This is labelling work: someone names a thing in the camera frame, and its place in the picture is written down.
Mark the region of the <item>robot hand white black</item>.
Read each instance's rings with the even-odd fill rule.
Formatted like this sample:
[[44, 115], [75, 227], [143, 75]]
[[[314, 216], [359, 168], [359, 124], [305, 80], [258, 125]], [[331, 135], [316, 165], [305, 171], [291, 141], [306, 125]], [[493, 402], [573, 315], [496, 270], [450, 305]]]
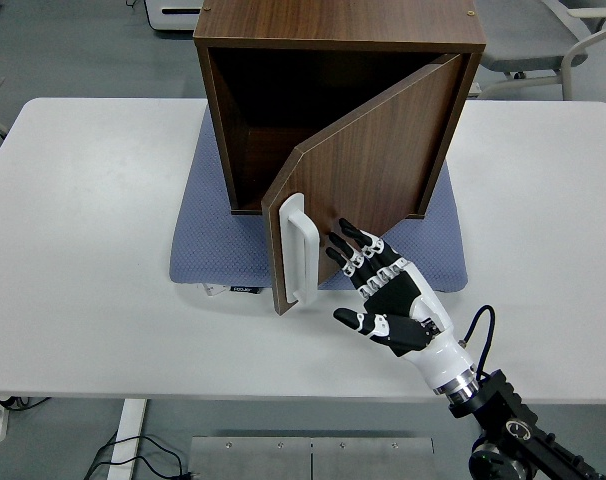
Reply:
[[453, 323], [414, 263], [382, 238], [341, 218], [326, 249], [363, 298], [363, 313], [334, 318], [417, 367], [428, 387], [452, 395], [473, 377], [473, 361], [453, 336]]

